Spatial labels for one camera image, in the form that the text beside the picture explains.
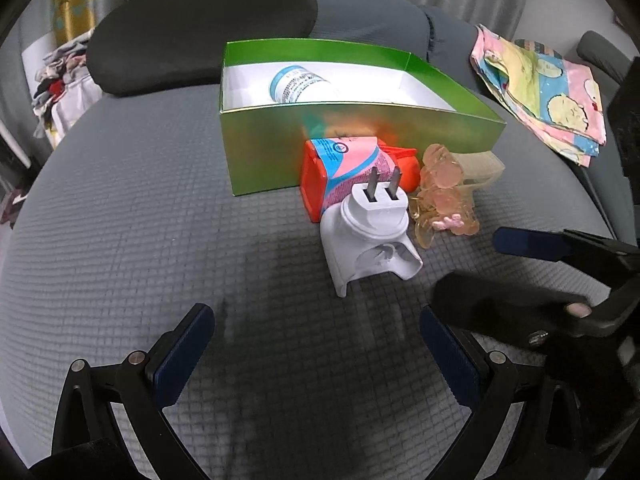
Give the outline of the person's hand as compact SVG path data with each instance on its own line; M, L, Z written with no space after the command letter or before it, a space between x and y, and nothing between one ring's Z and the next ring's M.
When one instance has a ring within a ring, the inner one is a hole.
M573 302L572 304L568 304L565 310L569 315L574 316L574 318L588 318L592 313L592 307L588 306L588 304L583 304L582 302Z

